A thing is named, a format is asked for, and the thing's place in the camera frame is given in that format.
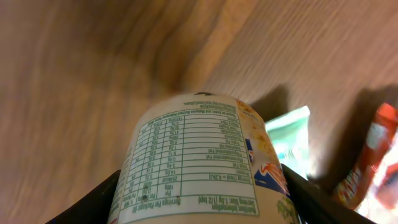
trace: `wood grain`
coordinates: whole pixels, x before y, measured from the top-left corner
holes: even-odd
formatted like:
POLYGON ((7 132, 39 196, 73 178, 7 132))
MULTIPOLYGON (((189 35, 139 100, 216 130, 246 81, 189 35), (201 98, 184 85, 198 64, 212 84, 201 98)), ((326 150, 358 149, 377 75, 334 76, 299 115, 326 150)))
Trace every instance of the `wood grain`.
POLYGON ((309 105, 312 171, 332 188, 374 107, 398 96, 397 12, 393 0, 0 0, 0 222, 74 204, 120 168, 148 107, 183 91, 265 113, 309 105))

